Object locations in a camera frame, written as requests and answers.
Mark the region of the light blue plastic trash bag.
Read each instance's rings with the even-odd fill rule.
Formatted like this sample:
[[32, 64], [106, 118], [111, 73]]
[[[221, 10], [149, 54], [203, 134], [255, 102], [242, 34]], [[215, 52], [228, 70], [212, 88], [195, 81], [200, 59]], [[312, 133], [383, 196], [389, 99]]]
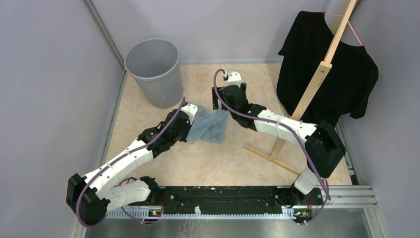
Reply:
[[194, 122], [187, 135], [187, 142], [194, 144], [198, 140], [222, 144], [225, 140], [226, 122], [229, 112], [218, 109], [209, 112], [199, 105]]

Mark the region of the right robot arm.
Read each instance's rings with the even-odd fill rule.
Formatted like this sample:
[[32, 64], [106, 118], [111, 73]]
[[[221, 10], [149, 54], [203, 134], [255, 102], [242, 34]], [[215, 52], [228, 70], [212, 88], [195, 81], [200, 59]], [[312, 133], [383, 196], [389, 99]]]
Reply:
[[300, 146], [307, 166], [292, 184], [290, 197], [294, 203], [304, 204], [318, 184], [327, 192], [326, 180], [347, 151], [330, 123], [305, 123], [275, 114], [264, 106], [249, 103], [245, 92], [237, 85], [213, 86], [211, 90], [213, 107], [229, 111], [241, 127]]

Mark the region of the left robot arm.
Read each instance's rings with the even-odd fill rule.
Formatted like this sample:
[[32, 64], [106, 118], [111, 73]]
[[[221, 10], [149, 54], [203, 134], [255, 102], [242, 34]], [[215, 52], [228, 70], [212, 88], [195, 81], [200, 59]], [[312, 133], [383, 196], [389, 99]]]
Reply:
[[168, 151], [186, 137], [194, 122], [198, 106], [186, 104], [171, 111], [158, 126], [145, 129], [124, 151], [99, 168], [68, 180], [66, 203], [78, 222], [91, 228], [99, 224], [108, 212], [133, 202], [153, 205], [158, 201], [159, 186], [151, 177], [136, 179], [116, 186], [133, 170]]

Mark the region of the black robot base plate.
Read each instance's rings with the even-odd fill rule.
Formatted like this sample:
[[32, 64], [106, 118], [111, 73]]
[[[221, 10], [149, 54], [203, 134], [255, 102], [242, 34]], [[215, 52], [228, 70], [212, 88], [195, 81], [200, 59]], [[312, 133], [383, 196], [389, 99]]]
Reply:
[[157, 206], [165, 215], [192, 214], [196, 207], [204, 215], [259, 215], [322, 203], [319, 188], [303, 195], [289, 186], [166, 186], [132, 205]]

